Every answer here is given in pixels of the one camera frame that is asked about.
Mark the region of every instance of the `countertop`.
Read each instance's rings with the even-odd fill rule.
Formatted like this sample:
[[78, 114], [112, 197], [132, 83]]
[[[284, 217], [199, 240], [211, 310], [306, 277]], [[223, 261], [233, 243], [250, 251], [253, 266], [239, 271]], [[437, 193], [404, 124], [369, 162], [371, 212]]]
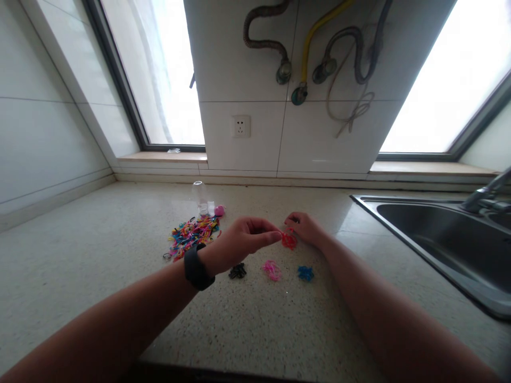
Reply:
[[[0, 234], [0, 374], [83, 310], [163, 267], [170, 231], [195, 215], [190, 191], [116, 182]], [[309, 212], [504, 376], [511, 325], [479, 310], [349, 197], [464, 195], [258, 186], [208, 192], [227, 207], [222, 230], [240, 215], [283, 227], [292, 211]], [[261, 271], [268, 259], [280, 265], [281, 281]], [[317, 250], [300, 241], [294, 251], [274, 244], [245, 265], [244, 279], [221, 274], [199, 293], [142, 360], [306, 381], [384, 381]], [[311, 283], [296, 276], [302, 265], [313, 267]]]

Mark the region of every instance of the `white tiled wall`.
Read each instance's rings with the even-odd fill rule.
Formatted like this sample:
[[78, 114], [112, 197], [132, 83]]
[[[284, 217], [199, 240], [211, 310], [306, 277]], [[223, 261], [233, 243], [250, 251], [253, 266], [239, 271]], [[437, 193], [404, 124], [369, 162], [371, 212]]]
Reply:
[[[326, 90], [331, 78], [317, 86], [311, 75], [336, 31], [368, 22], [374, 33], [384, 0], [359, 0], [315, 34], [309, 54], [309, 96], [301, 106], [289, 102], [300, 81], [303, 42], [309, 28], [337, 0], [294, 0], [287, 11], [252, 22], [253, 39], [281, 41], [292, 58], [289, 85], [278, 85], [277, 52], [249, 49], [243, 42], [243, 22], [259, 5], [279, 0], [186, 0], [195, 78], [208, 154], [209, 170], [278, 171], [277, 176], [356, 178], [369, 171], [419, 70], [454, 3], [453, 0], [394, 0], [383, 50], [370, 81], [376, 93], [370, 110], [355, 122], [352, 134], [334, 138], [338, 123], [326, 114]], [[351, 40], [334, 46], [338, 62]], [[353, 76], [353, 58], [332, 92], [332, 109], [347, 116], [361, 92]], [[251, 116], [251, 137], [230, 137], [230, 116]]]
[[511, 103], [502, 109], [459, 160], [473, 166], [504, 171], [511, 166]]
[[0, 214], [111, 174], [21, 4], [0, 0]]
[[81, 0], [21, 0], [109, 165], [139, 152]]

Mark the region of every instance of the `faucet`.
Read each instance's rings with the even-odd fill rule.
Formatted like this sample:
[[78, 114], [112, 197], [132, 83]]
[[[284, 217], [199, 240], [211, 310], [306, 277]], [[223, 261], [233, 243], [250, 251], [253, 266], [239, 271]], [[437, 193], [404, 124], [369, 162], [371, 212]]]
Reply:
[[511, 213], [511, 204], [495, 201], [497, 192], [509, 179], [511, 179], [511, 166], [496, 176], [488, 185], [470, 194], [460, 208], [469, 213], [479, 213], [483, 207], [497, 213]]

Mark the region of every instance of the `sink basin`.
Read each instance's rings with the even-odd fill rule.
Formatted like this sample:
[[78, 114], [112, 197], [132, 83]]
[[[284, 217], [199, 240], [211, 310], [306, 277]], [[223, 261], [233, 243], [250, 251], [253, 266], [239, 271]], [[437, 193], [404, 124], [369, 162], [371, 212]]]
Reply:
[[493, 317], [511, 319], [511, 219], [463, 201], [351, 196]]

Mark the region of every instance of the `power socket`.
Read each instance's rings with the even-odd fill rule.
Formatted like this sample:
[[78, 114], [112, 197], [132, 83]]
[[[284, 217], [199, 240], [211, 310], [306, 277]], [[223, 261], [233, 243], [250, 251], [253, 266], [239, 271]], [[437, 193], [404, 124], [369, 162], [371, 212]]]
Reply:
[[249, 138], [250, 116], [232, 116], [230, 119], [230, 135], [234, 138]]

